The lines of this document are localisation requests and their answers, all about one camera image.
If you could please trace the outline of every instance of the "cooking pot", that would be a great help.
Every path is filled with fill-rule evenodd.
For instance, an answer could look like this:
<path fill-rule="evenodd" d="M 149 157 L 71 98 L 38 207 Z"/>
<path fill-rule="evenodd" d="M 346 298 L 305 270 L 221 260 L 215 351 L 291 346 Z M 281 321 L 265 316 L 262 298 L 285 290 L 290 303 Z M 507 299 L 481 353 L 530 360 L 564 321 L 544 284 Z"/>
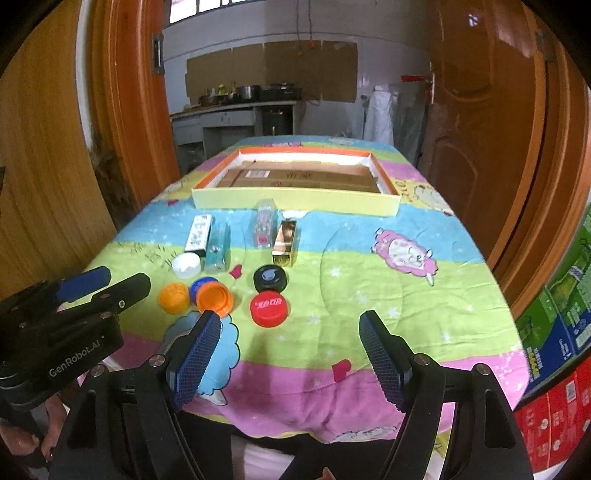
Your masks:
<path fill-rule="evenodd" d="M 260 85 L 246 85 L 236 89 L 238 98 L 243 102 L 256 102 L 261 95 Z"/>
<path fill-rule="evenodd" d="M 213 106 L 222 103 L 226 95 L 203 95 L 199 97 L 200 106 Z"/>

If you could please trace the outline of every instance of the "door handle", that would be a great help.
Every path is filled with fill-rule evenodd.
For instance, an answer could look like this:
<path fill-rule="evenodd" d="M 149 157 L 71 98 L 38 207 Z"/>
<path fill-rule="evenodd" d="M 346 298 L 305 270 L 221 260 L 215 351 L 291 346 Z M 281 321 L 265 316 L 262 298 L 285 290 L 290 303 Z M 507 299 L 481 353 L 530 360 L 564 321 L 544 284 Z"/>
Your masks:
<path fill-rule="evenodd" d="M 430 95 L 430 102 L 431 105 L 435 103 L 435 72 L 431 72 L 431 95 Z"/>

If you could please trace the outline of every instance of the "cabinet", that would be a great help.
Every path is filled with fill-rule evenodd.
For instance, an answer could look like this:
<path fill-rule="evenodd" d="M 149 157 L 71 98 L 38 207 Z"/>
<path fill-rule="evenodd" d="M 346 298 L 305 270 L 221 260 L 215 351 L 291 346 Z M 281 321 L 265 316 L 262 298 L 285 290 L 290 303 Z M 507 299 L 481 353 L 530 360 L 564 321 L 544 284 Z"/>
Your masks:
<path fill-rule="evenodd" d="M 181 174 L 190 170 L 191 164 L 185 160 L 185 153 L 194 151 L 196 144 L 201 144 L 205 159 L 243 138 L 271 135 L 271 130 L 267 132 L 264 127 L 264 113 L 271 110 L 284 111 L 286 117 L 290 118 L 289 134 L 300 133 L 304 109 L 303 103 L 296 100 L 238 103 L 197 108 L 171 115 Z"/>

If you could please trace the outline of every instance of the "pink heart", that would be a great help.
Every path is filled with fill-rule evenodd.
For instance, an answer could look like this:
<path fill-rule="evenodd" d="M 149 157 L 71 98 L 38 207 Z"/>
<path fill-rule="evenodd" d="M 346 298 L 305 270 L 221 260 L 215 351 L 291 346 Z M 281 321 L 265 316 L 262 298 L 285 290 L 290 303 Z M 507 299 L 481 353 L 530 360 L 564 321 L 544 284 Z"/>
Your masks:
<path fill-rule="evenodd" d="M 242 265 L 240 265 L 240 263 L 236 265 L 230 272 L 230 275 L 238 280 L 242 276 Z"/>
<path fill-rule="evenodd" d="M 341 360 L 339 363 L 334 364 L 332 369 L 335 382 L 340 382 L 341 380 L 345 379 L 347 373 L 351 370 L 351 362 L 349 362 L 347 359 Z"/>

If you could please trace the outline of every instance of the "finger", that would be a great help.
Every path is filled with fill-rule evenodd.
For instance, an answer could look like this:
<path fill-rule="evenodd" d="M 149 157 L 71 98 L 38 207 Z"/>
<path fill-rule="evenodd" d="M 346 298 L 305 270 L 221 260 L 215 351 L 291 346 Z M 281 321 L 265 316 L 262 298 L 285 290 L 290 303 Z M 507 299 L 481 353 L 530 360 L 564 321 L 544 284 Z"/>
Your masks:
<path fill-rule="evenodd" d="M 39 439 L 32 433 L 5 421 L 0 423 L 0 436 L 10 453 L 16 456 L 29 455 L 39 446 Z"/>
<path fill-rule="evenodd" d="M 45 402 L 49 415 L 49 428 L 41 444 L 41 453 L 46 459 L 51 458 L 51 450 L 57 445 L 61 429 L 66 421 L 66 409 L 57 395 L 53 395 Z"/>
<path fill-rule="evenodd" d="M 324 467 L 322 469 L 322 477 L 318 478 L 317 480 L 336 480 L 335 476 L 332 472 L 328 469 L 328 467 Z"/>

